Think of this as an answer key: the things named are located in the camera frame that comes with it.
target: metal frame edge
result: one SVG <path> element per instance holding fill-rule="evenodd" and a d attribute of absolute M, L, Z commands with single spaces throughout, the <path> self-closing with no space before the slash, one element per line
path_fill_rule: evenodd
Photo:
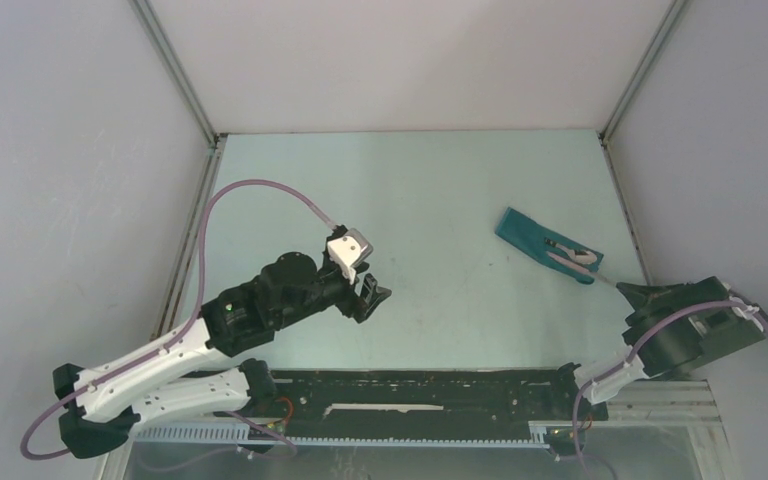
<path fill-rule="evenodd" d="M 701 480 L 744 480 L 722 426 L 688 428 Z"/>
<path fill-rule="evenodd" d="M 655 32 L 655 36 L 652 37 L 649 46 L 646 47 L 646 52 L 640 59 L 640 63 L 637 64 L 637 68 L 632 74 L 628 85 L 626 85 L 616 107 L 614 107 L 614 111 L 608 118 L 608 123 L 606 123 L 605 128 L 602 129 L 601 137 L 605 142 L 610 141 L 614 136 L 617 126 L 625 116 L 631 101 L 634 99 L 638 90 L 640 90 L 643 81 L 655 65 L 658 56 L 661 54 L 664 46 L 666 46 L 669 41 L 670 36 L 675 31 L 675 28 L 678 25 L 679 20 L 681 20 L 682 14 L 689 3 L 690 0 L 673 0 L 667 8 L 664 18 L 661 20 L 661 24 L 658 25 L 658 30 Z"/>
<path fill-rule="evenodd" d="M 180 247 L 178 249 L 178 258 L 175 261 L 172 274 L 169 277 L 169 283 L 166 288 L 165 304 L 160 312 L 160 316 L 152 330 L 151 340 L 163 336 L 164 333 L 172 329 L 175 319 L 179 314 L 179 309 L 183 303 L 184 292 L 189 281 L 189 271 L 193 266 L 194 252 L 196 247 L 196 236 L 201 222 L 204 206 L 207 204 L 210 195 L 213 192 L 213 185 L 216 182 L 216 176 L 219 173 L 219 164 L 222 161 L 222 154 L 225 152 L 227 135 L 218 137 L 216 146 L 210 150 L 207 161 L 201 172 L 198 190 L 196 191 L 193 206 L 190 209 L 187 226 L 182 236 Z"/>
<path fill-rule="evenodd" d="M 134 442 L 129 440 L 125 445 L 101 457 L 93 480 L 122 480 L 125 478 L 133 446 Z"/>
<path fill-rule="evenodd" d="M 143 28 L 145 28 L 149 41 L 151 41 L 166 70 L 172 77 L 173 83 L 175 83 L 178 91 L 184 97 L 184 101 L 193 114 L 196 123 L 198 123 L 199 129 L 201 129 L 208 144 L 211 147 L 215 146 L 217 140 L 216 130 L 210 123 L 210 119 L 207 117 L 207 113 L 199 101 L 193 85 L 187 77 L 184 67 L 181 65 L 181 60 L 178 58 L 175 49 L 169 42 L 169 37 L 163 30 L 163 25 L 160 24 L 157 12 L 155 12 L 149 0 L 129 0 L 129 2 Z"/>
<path fill-rule="evenodd" d="M 637 263 L 640 264 L 640 270 L 643 272 L 643 279 L 647 285 L 652 285 L 652 273 L 649 270 L 648 262 L 646 261 L 646 255 L 643 253 L 643 249 L 640 246 L 640 234 L 637 228 L 637 223 L 634 220 L 634 213 L 628 206 L 626 198 L 628 196 L 623 191 L 623 182 L 620 179 L 619 173 L 614 166 L 614 159 L 611 155 L 611 144 L 602 142 L 602 155 L 605 157 L 605 163 L 608 166 L 608 173 L 611 175 L 611 181 L 614 183 L 614 191 L 617 193 L 617 199 L 620 202 L 620 208 L 625 217 L 625 225 L 628 228 L 628 233 L 631 236 L 631 244 L 634 247 L 634 253 L 637 256 Z"/>

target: white cable tray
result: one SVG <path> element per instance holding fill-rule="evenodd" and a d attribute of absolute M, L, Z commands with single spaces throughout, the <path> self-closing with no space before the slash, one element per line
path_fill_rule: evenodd
<path fill-rule="evenodd" d="M 249 440 L 249 426 L 244 423 L 179 422 L 154 427 L 137 435 L 137 442 L 200 443 L 214 445 L 271 445 L 275 440 Z M 416 440 L 287 437 L 298 446 L 320 447 L 460 447 L 460 448 L 543 448 L 545 427 L 531 427 L 529 440 Z"/>

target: gray wall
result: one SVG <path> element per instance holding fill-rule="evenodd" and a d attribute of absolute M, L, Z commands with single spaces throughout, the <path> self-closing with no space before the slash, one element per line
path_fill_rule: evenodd
<path fill-rule="evenodd" d="M 128 2 L 0 2 L 0 479 L 90 478 L 19 439 L 53 368 L 148 338 L 206 152 Z"/>
<path fill-rule="evenodd" d="M 655 280 L 718 275 L 768 310 L 768 1 L 691 2 L 612 151 Z M 768 478 L 768 346 L 704 374 Z"/>

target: glass panel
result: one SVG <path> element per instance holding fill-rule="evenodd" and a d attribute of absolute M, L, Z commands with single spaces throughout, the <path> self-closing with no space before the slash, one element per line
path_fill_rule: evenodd
<path fill-rule="evenodd" d="M 154 467 L 180 464 L 215 450 L 215 445 L 139 443 L 134 446 L 130 480 L 380 480 L 436 479 L 578 479 L 585 478 L 575 461 L 556 463 L 542 449 L 423 447 L 300 447 L 289 460 L 248 460 L 244 454 L 222 453 L 189 467 L 152 473 L 137 464 L 139 457 Z M 270 454 L 286 453 L 276 447 Z M 594 428 L 589 454 L 599 455 L 620 480 L 698 479 L 690 440 L 683 428 Z M 595 480 L 610 479 L 609 471 L 589 463 Z"/>

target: white wall panel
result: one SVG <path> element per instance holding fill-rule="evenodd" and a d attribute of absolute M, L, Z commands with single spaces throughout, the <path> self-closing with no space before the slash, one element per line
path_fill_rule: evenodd
<path fill-rule="evenodd" d="M 768 311 L 768 1 L 691 2 L 613 152 L 655 280 L 718 275 Z M 768 478 L 768 345 L 706 374 L 747 480 Z"/>
<path fill-rule="evenodd" d="M 669 0 L 154 0 L 223 132 L 600 129 Z"/>
<path fill-rule="evenodd" d="M 91 478 L 19 440 L 52 369 L 147 340 L 206 152 L 128 2 L 0 1 L 0 479 Z"/>

